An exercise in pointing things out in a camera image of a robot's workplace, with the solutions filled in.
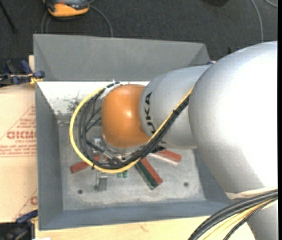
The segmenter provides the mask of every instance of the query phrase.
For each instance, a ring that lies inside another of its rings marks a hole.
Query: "black wire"
[[[206,233],[208,230],[210,230],[212,227],[222,222],[223,220],[237,213],[243,212],[249,208],[252,208],[255,205],[258,205],[262,202],[265,202],[265,201],[268,201],[268,200],[271,200],[277,197],[278,197],[278,190],[276,189],[276,190],[272,190],[267,193],[237,202],[230,206],[227,206],[224,209],[221,209],[220,211],[210,216],[201,225],[199,225],[197,229],[189,237],[189,240],[197,240],[204,233]]]
[[[92,145],[90,145],[90,141],[86,141],[86,134],[87,131],[83,132],[83,129],[90,129],[90,122],[94,116],[95,113],[92,113],[92,116],[88,120],[88,123],[86,123],[86,118],[89,113],[89,109],[91,107],[91,104],[94,104],[98,97],[101,96],[102,93],[106,90],[106,88],[102,89],[99,93],[94,95],[90,100],[88,100],[85,104],[85,108],[82,111],[79,124],[78,124],[78,133],[79,133],[79,143],[80,147],[82,149],[82,153],[86,156],[87,159],[92,161],[97,166],[103,168],[103,169],[120,169],[138,159],[142,159],[146,157],[150,152],[153,150],[156,150],[158,147],[159,142],[162,140],[163,136],[167,132],[167,130],[170,128],[170,126],[173,124],[174,120],[177,118],[177,116],[183,111],[183,109],[188,105],[189,102],[189,95],[183,100],[183,102],[173,110],[173,114],[167,119],[165,124],[161,127],[161,129],[157,132],[156,136],[153,137],[145,146],[143,146],[140,150],[137,150],[135,152],[132,152],[130,154],[130,158],[124,161],[120,161],[118,159],[115,159],[116,157],[113,156],[112,160],[109,159],[109,163],[100,163],[98,161],[95,161],[93,156],[89,153],[89,147],[94,148]]]
[[[268,206],[270,203],[276,201],[277,199],[278,199],[278,197],[272,199],[270,202],[268,202],[268,203],[262,205],[261,207],[257,208],[256,210],[254,210],[254,211],[252,211],[250,214],[248,214],[243,220],[241,220],[239,223],[237,223],[237,224],[235,225],[235,227],[233,227],[233,228],[231,229],[231,231],[229,231],[229,232],[226,234],[226,236],[223,238],[223,240],[228,240],[228,239],[232,236],[232,234],[233,234],[236,230],[238,230],[238,229],[240,228],[240,226],[242,226],[251,216],[253,216],[255,213],[257,213],[258,211],[260,211],[260,210],[263,209],[264,207]]]

